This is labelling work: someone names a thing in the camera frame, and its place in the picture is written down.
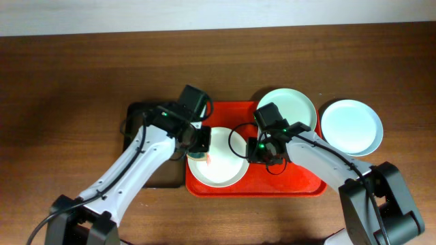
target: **brown table surface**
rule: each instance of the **brown table surface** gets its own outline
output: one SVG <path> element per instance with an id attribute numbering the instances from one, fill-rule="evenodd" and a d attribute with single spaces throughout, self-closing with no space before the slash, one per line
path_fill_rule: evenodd
<path id="1" fill-rule="evenodd" d="M 365 161 L 394 163 L 436 240 L 436 22 L 0 38 L 0 244 L 24 244 L 60 195 L 75 197 L 118 158 L 127 106 L 176 99 L 185 84 L 215 101 L 295 88 L 316 108 L 370 105 L 384 140 Z M 261 244 L 344 227 L 338 195 L 200 199 L 142 190 L 119 228 L 134 244 Z M 45 228 L 35 239 L 41 244 Z"/>

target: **red tray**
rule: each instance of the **red tray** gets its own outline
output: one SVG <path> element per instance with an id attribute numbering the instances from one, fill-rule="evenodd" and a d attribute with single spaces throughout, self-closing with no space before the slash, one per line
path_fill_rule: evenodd
<path id="1" fill-rule="evenodd" d="M 235 128 L 241 123 L 253 122 L 253 112 L 258 101 L 214 102 L 213 115 L 203 122 L 210 127 Z M 320 117 L 317 115 L 315 132 L 321 135 Z M 247 140 L 257 137 L 258 128 L 247 125 L 238 129 L 238 133 Z M 271 172 L 281 172 L 282 165 L 273 165 Z M 326 190 L 326 183 L 303 167 L 288 163 L 286 170 L 274 176 L 269 174 L 265 165 L 250 164 L 247 173 L 235 184 L 213 188 L 202 184 L 191 173 L 186 162 L 186 187 L 197 197 L 315 197 Z"/>

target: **black tray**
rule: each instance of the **black tray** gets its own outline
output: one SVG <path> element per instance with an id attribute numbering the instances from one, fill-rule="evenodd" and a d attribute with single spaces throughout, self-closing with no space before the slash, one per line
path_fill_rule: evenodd
<path id="1" fill-rule="evenodd" d="M 147 110 L 163 102 L 135 102 L 129 105 L 127 117 L 138 110 Z M 142 126 L 141 116 L 135 116 L 126 122 L 125 132 L 136 135 Z M 129 147 L 131 139 L 124 137 L 123 151 Z M 185 184 L 185 158 L 180 161 L 166 161 L 163 163 L 145 183 L 144 188 L 178 188 Z"/>

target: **plate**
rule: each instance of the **plate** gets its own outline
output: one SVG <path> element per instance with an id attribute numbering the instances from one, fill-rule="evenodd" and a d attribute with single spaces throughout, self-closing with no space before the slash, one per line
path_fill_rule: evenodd
<path id="1" fill-rule="evenodd" d="M 237 157 L 228 146 L 230 132 L 225 127 L 212 128 L 208 161 L 188 159 L 188 166 L 194 177 L 207 186 L 230 186 L 238 182 L 248 170 L 247 160 Z M 247 143 L 242 136 L 233 132 L 230 142 L 238 154 L 245 155 Z"/>
<path id="2" fill-rule="evenodd" d="M 267 93 L 259 102 L 258 109 L 273 102 L 289 125 L 302 122 L 312 130 L 316 127 L 316 110 L 311 100 L 303 93 L 290 88 L 279 88 Z"/>
<path id="3" fill-rule="evenodd" d="M 383 140 L 379 116 L 366 104 L 351 99 L 331 104 L 322 115 L 321 128 L 330 145 L 354 157 L 372 153 Z"/>

